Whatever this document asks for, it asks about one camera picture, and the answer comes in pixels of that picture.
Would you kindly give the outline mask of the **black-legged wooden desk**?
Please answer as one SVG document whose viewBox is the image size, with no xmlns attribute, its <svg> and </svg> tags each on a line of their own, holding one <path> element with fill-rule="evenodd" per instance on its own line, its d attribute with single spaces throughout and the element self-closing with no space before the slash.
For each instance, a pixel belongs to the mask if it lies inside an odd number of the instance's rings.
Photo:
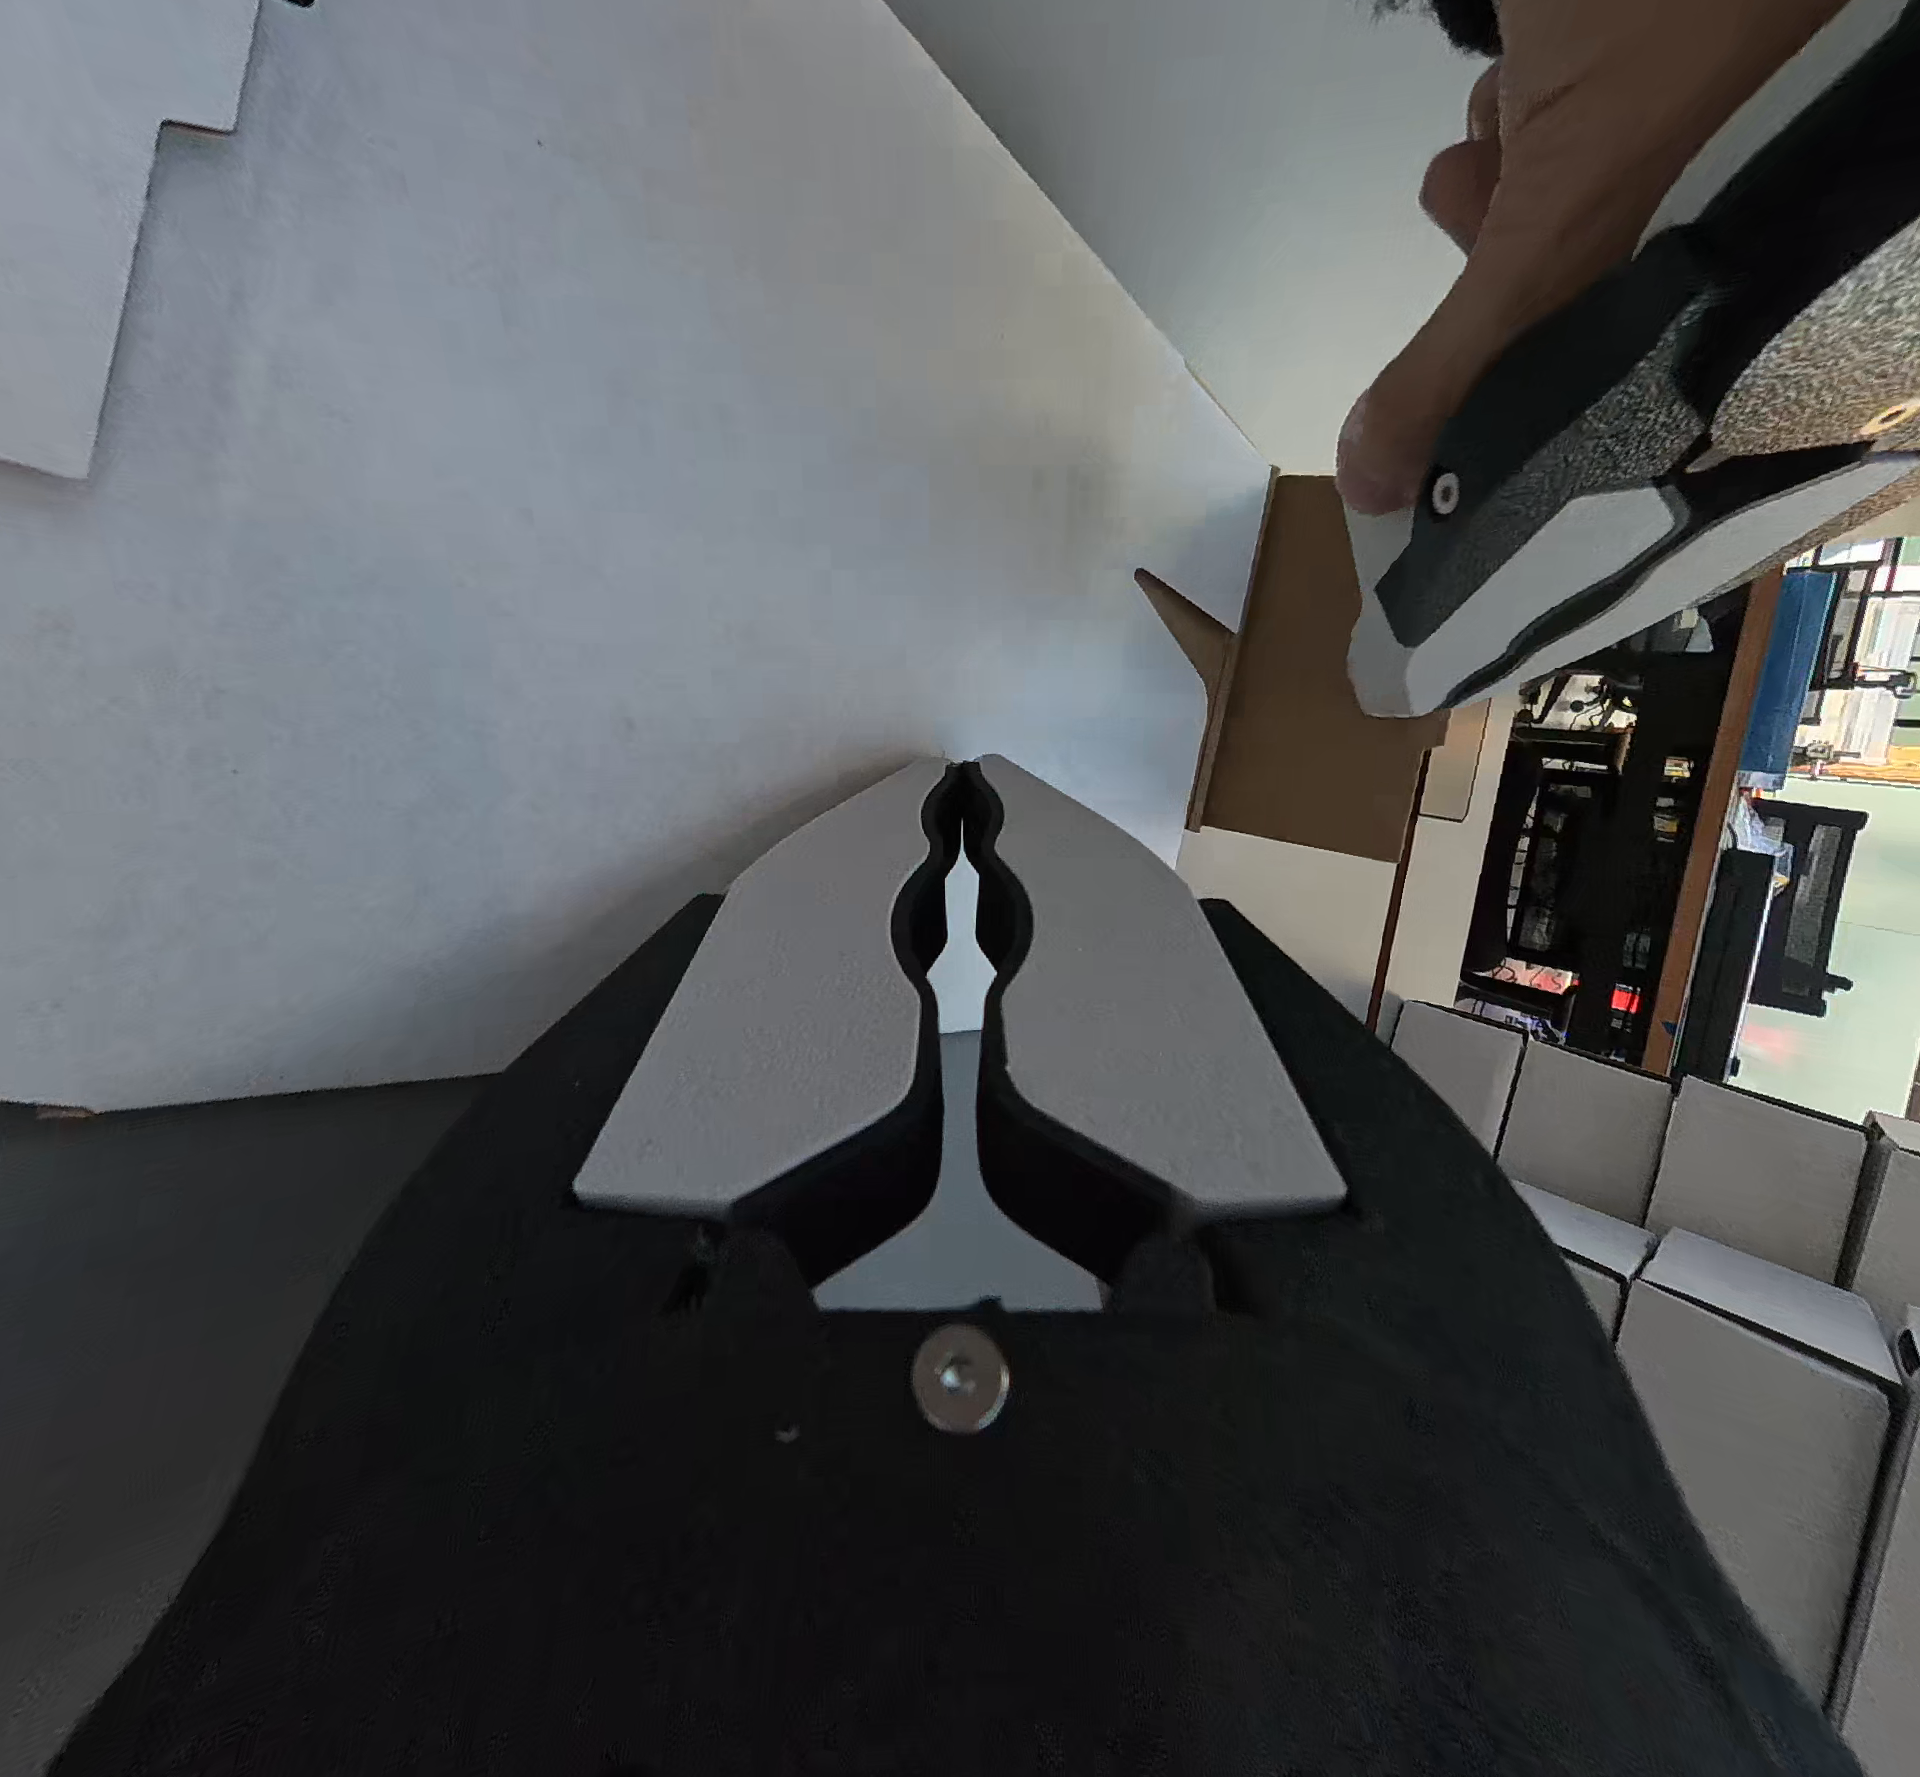
<svg viewBox="0 0 1920 1777">
<path fill-rule="evenodd" d="M 1671 1074 L 1679 1030 L 1684 1019 L 1699 937 L 1716 882 L 1719 839 L 1737 801 L 1741 756 L 1779 613 L 1784 581 L 1785 569 L 1774 565 L 1761 571 L 1746 585 L 1744 610 L 1738 622 L 1741 634 L 1731 657 L 1725 662 L 1725 675 L 1718 693 L 1713 744 L 1698 779 L 1699 791 L 1672 924 L 1647 1005 L 1641 1069 L 1659 1076 Z"/>
</svg>

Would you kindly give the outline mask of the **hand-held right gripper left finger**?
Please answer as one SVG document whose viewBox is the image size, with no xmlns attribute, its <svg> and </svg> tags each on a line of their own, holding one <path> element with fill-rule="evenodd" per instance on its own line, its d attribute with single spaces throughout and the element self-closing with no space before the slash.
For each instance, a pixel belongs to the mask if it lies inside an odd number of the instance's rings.
<svg viewBox="0 0 1920 1777">
<path fill-rule="evenodd" d="M 925 1212 L 962 805 L 958 770 L 918 759 L 731 882 L 573 1177 L 582 1206 L 777 1237 L 810 1283 Z"/>
</svg>

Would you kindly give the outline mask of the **stack of folded white cartons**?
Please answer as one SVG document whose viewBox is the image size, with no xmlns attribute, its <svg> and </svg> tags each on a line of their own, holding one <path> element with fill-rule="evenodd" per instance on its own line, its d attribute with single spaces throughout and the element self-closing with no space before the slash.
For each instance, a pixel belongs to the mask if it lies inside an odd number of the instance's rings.
<svg viewBox="0 0 1920 1777">
<path fill-rule="evenodd" d="M 1843 1270 L 1877 1131 L 1433 1003 L 1390 1046 L 1554 1239 L 1790 1671 L 1868 1772 L 1917 1772 L 1917 1300 Z"/>
</svg>

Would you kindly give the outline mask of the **white foldable cardboard box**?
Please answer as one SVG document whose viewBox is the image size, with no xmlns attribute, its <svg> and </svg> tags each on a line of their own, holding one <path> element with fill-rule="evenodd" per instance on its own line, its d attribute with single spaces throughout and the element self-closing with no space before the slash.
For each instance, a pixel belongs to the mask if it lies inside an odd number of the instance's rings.
<svg viewBox="0 0 1920 1777">
<path fill-rule="evenodd" d="M 1380 0 L 267 0 L 5 465 L 5 1101 L 501 1067 L 925 754 L 1175 857 L 1269 469 L 1448 289 Z"/>
</svg>

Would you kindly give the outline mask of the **person's left hand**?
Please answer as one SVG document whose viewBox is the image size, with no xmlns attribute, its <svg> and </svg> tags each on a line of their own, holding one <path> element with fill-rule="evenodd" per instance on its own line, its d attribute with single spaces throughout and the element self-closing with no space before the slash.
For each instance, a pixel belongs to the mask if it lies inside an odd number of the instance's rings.
<svg viewBox="0 0 1920 1777">
<path fill-rule="evenodd" d="M 1849 2 L 1499 0 L 1501 60 L 1420 193 L 1466 265 L 1354 406 L 1352 511 L 1413 504 L 1501 353 L 1633 252 L 1693 155 Z"/>
</svg>

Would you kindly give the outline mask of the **black mesh screen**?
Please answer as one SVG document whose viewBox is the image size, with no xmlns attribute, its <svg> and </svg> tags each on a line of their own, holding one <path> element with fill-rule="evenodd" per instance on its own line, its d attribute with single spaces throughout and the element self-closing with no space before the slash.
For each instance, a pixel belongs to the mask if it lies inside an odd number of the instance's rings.
<svg viewBox="0 0 1920 1777">
<path fill-rule="evenodd" d="M 1844 885 L 1870 813 L 1828 805 L 1762 798 L 1762 827 L 1791 857 L 1787 882 L 1769 904 L 1750 1003 L 1811 1019 L 1828 1016 L 1831 1000 L 1852 990 L 1831 959 Z"/>
</svg>

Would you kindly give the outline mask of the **blue desk panel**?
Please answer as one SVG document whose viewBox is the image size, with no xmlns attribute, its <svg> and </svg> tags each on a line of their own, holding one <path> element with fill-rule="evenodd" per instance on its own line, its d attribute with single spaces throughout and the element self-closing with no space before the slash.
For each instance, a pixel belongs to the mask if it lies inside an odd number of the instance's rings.
<svg viewBox="0 0 1920 1777">
<path fill-rule="evenodd" d="M 1738 766 L 1744 781 L 1790 774 L 1803 708 L 1824 675 L 1839 583 L 1828 569 L 1784 573 Z"/>
</svg>

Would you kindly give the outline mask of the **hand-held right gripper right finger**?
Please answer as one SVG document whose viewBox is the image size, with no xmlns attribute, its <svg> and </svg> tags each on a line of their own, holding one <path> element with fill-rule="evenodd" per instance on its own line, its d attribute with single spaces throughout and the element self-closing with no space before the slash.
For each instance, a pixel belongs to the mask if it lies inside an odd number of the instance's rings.
<svg viewBox="0 0 1920 1777">
<path fill-rule="evenodd" d="M 1317 1219 L 1347 1181 L 1213 924 L 1161 855 L 1002 756 L 962 770 L 981 1179 L 1118 1285 L 1153 1237 Z"/>
</svg>

